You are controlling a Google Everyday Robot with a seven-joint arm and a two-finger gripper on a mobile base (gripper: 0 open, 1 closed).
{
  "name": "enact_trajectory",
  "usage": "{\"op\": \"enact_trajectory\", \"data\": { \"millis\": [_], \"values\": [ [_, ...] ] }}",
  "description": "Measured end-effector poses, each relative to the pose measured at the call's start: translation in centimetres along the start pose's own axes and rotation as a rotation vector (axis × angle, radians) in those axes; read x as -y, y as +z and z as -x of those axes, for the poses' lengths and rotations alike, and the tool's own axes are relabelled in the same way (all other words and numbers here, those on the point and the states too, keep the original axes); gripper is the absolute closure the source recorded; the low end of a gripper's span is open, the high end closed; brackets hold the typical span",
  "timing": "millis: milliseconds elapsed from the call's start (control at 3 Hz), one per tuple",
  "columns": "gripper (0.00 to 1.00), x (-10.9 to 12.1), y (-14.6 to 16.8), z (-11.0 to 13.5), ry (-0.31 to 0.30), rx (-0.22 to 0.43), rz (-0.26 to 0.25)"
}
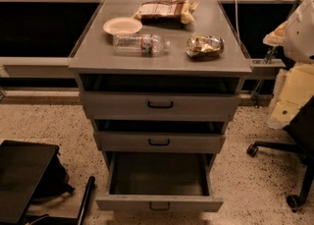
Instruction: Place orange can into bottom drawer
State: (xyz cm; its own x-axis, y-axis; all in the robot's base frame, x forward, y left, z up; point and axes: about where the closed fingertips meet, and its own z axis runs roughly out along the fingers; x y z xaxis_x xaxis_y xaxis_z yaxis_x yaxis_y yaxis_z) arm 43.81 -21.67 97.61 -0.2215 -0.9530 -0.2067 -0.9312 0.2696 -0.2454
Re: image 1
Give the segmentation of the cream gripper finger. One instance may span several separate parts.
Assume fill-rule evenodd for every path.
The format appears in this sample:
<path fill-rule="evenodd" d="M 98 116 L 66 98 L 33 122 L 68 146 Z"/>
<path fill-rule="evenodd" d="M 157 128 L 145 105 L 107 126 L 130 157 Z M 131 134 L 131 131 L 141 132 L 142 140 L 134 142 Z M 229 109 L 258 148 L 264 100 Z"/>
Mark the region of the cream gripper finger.
<path fill-rule="evenodd" d="M 288 22 L 281 23 L 263 38 L 263 43 L 269 46 L 284 46 L 287 25 Z"/>

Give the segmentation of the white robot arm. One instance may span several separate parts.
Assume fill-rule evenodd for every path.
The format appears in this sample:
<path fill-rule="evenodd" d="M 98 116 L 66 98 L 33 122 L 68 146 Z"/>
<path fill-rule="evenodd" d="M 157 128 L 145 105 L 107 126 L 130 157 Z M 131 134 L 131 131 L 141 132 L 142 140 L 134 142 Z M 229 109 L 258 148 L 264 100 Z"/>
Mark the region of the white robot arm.
<path fill-rule="evenodd" d="M 314 96 L 314 0 L 303 0 L 263 43 L 282 46 L 285 56 L 295 62 L 288 71 L 280 69 L 270 102 L 268 124 L 281 129 Z"/>

